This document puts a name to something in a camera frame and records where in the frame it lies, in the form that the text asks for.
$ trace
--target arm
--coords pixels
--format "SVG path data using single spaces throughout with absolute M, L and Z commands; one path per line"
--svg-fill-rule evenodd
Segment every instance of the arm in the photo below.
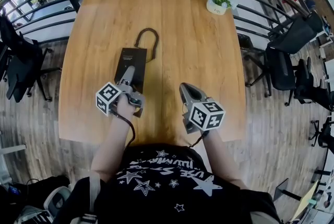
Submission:
M 121 95 L 117 104 L 117 113 L 131 121 L 135 107 L 128 104 L 127 97 Z M 107 138 L 94 155 L 91 170 L 107 182 L 117 172 L 123 157 L 125 141 L 130 126 L 115 116 L 111 121 Z
M 237 164 L 221 140 L 218 132 L 215 129 L 211 130 L 203 138 L 203 142 L 213 173 L 241 189 L 247 189 L 241 180 Z

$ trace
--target wooden floor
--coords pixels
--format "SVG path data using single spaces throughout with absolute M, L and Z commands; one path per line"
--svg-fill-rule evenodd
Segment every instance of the wooden floor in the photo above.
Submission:
M 49 44 L 54 52 L 48 54 L 46 67 L 61 66 L 67 41 Z M 305 46 L 292 57 L 297 64 L 300 57 L 312 58 L 315 84 L 323 77 L 315 44 Z M 250 61 L 244 61 L 245 80 L 253 80 L 259 73 Z M 76 143 L 58 138 L 58 93 L 60 73 L 48 75 L 46 89 L 54 101 L 44 102 L 35 87 L 31 98 L 16 104 L 6 99 L 7 85 L 0 83 L 0 130 L 3 147 L 27 144 L 27 150 L 5 156 L 14 181 L 26 183 L 30 178 L 43 179 L 66 174 L 71 181 L 86 176 L 97 149 L 96 145 Z M 311 120 L 322 124 L 329 112 L 317 104 L 301 105 L 293 100 L 285 107 L 287 92 L 273 89 L 271 98 L 264 98 L 265 88 L 259 82 L 246 89 L 247 136 L 244 141 L 229 142 L 228 148 L 240 165 L 246 185 L 258 191 L 274 194 L 275 187 L 290 178 L 289 191 L 303 195 L 317 166 L 322 167 L 326 151 L 311 147 L 307 138 L 313 133 Z M 297 202 L 281 197 L 276 202 L 279 216 L 288 220 Z

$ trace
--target white marker cube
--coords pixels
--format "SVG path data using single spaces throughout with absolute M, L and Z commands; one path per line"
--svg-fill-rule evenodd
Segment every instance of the white marker cube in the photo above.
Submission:
M 98 92 L 96 92 L 96 107 L 106 116 L 109 115 L 110 104 L 121 94 L 121 91 L 108 82 Z
M 200 130 L 207 131 L 219 128 L 224 116 L 225 110 L 220 103 L 216 101 L 196 102 L 193 104 L 189 120 Z

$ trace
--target white pot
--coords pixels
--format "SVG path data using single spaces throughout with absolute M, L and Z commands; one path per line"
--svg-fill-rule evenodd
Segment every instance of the white pot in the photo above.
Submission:
M 226 8 L 223 8 L 222 6 L 215 4 L 211 0 L 207 1 L 207 9 L 209 12 L 213 14 L 218 14 L 218 15 L 224 15 L 225 11 L 227 10 Z

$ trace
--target person's left hand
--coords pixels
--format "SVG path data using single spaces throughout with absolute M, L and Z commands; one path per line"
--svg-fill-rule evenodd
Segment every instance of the person's left hand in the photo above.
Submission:
M 129 104 L 126 94 L 120 94 L 117 103 L 117 113 L 130 120 L 136 108 Z

